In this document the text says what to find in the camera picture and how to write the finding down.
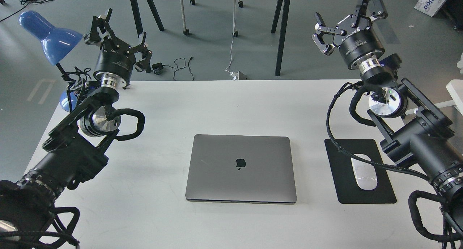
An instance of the desk lamp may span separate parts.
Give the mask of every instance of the desk lamp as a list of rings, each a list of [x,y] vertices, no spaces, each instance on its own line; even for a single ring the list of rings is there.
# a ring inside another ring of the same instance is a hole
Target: desk lamp
[[[59,61],[80,42],[83,35],[68,28],[57,28],[33,10],[23,12],[19,21],[25,30],[40,40],[43,52],[50,64],[56,66],[64,75],[65,71]],[[75,103],[76,98],[74,94],[66,94],[66,92],[64,91],[61,95],[60,104],[64,110],[70,112],[72,106],[69,103]]]

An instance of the computer mouse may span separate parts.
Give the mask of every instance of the computer mouse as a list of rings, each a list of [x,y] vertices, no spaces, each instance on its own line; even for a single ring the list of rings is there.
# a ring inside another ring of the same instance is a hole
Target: computer mouse
[[[365,154],[355,154],[365,160],[371,159]],[[378,185],[375,167],[354,158],[352,160],[352,168],[354,170],[355,181],[359,188],[363,190],[373,190]]]

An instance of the laptop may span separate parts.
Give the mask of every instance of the laptop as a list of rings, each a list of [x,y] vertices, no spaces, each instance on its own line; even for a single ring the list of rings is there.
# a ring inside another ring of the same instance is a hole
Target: laptop
[[[185,198],[296,203],[289,138],[195,135]]]

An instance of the mouse pad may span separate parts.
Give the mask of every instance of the mouse pad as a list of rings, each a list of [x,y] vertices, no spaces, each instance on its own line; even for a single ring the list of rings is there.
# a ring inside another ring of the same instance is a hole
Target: mouse pad
[[[337,139],[346,150],[353,154],[365,154],[372,161],[381,163],[381,155],[375,140],[372,139]],[[373,190],[359,188],[355,181],[351,158],[337,150],[330,139],[324,140],[331,173],[340,203],[396,203],[394,190],[386,170],[375,168],[378,184]]]

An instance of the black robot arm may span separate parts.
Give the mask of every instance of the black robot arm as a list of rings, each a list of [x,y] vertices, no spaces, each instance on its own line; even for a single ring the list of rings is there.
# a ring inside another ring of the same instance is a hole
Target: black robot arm
[[[134,54],[140,51],[151,54],[151,51],[144,44],[131,51],[127,43],[114,37],[108,20],[109,17],[103,21],[104,25],[96,26],[104,28],[110,35],[101,41],[95,72],[97,81],[91,85],[80,85],[81,89],[85,89],[82,91],[85,92],[85,99],[78,101],[76,107],[48,134],[48,140],[42,145],[47,155],[35,167],[16,183],[0,181],[2,249],[54,249],[65,242],[78,248],[79,242],[71,234],[79,219],[79,210],[75,207],[56,208],[56,199],[65,188],[77,188],[79,183],[93,179],[107,165],[109,159],[105,152],[113,140],[131,140],[143,131],[143,113],[134,109],[115,109],[112,104],[119,99],[118,89],[129,84],[132,68],[137,63]],[[99,36],[91,33],[90,38],[97,40]],[[111,51],[113,44],[119,49],[126,47],[129,52]],[[144,57],[142,62],[149,63],[149,57]],[[124,63],[114,64],[116,60],[123,60]],[[63,74],[63,79],[66,81],[68,76]],[[118,136],[122,115],[137,117],[134,133]],[[103,136],[103,140],[97,146],[92,145],[79,134],[79,122],[80,129],[86,135]],[[62,213],[73,215],[67,226],[59,218]],[[48,232],[50,226],[56,232]],[[58,240],[45,244],[39,241],[42,236],[55,236]]]
[[[371,17],[366,16],[368,3]],[[335,28],[327,27],[321,15],[316,13],[316,32],[313,40],[319,50],[330,55],[337,48],[348,69],[360,69],[362,81],[347,84],[336,94],[327,116],[328,134],[339,150],[347,155],[387,170],[408,173],[428,181],[436,194],[416,191],[410,195],[409,207],[417,231],[428,239],[439,242],[453,242],[463,239],[463,157],[448,139],[454,132],[449,128],[448,119],[422,92],[409,80],[397,81],[397,70],[402,60],[392,54],[379,61],[384,47],[372,29],[372,23],[386,18],[387,12],[382,0],[358,0],[354,12],[341,20]],[[330,34],[333,42],[326,43],[323,36]],[[394,165],[380,165],[361,159],[348,152],[336,142],[329,129],[329,114],[334,102],[347,89],[356,90],[349,111],[359,123],[377,127],[385,140],[381,141],[384,153],[395,162]],[[355,112],[357,103],[364,94],[369,96],[368,114],[371,120],[361,118]],[[408,103],[418,106],[416,117],[407,125],[394,132],[384,118],[404,116]],[[423,173],[410,170],[418,164]],[[418,198],[426,198],[441,203],[444,217],[444,232],[434,235],[424,228],[416,206]]]

